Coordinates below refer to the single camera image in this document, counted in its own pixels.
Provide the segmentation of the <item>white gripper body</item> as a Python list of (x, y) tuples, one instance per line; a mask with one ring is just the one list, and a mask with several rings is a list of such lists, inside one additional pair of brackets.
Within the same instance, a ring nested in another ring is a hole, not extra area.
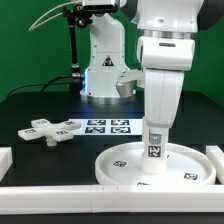
[(176, 117), (184, 81), (181, 71), (144, 70), (144, 115), (155, 128), (170, 128)]

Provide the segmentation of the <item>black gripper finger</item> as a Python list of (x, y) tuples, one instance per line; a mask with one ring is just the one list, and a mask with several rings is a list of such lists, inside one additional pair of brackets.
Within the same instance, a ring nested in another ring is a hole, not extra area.
[(152, 145), (159, 145), (162, 141), (162, 135), (160, 133), (149, 133), (149, 142)]

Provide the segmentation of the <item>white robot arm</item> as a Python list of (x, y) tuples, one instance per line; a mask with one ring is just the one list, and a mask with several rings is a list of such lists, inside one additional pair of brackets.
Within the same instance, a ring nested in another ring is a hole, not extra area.
[[(81, 96), (95, 102), (131, 98), (144, 88), (143, 142), (168, 142), (184, 81), (191, 69), (192, 36), (224, 15), (224, 0), (82, 0), (90, 20), (90, 65)], [(121, 11), (142, 35), (137, 40), (139, 71), (124, 62), (124, 27), (111, 14)]]

